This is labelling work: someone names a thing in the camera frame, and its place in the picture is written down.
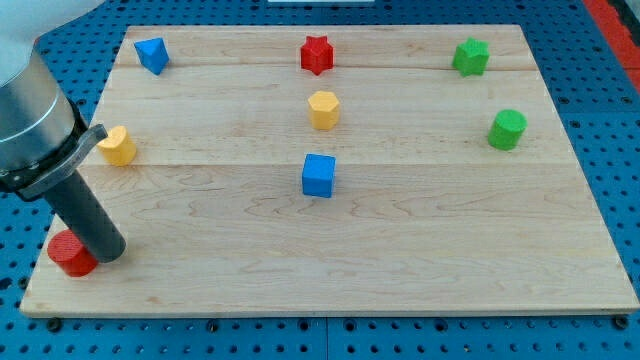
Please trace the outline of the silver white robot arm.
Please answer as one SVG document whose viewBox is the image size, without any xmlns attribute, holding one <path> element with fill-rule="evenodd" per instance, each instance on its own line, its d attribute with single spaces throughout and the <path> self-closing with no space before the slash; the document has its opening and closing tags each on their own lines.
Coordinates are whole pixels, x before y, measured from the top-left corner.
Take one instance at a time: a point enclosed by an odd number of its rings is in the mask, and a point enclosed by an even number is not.
<svg viewBox="0 0 640 360">
<path fill-rule="evenodd" d="M 34 50 L 43 34 L 100 6 L 101 0 L 1 3 L 1 190 L 30 201 L 72 175 L 107 137 L 88 127 Z"/>
</svg>

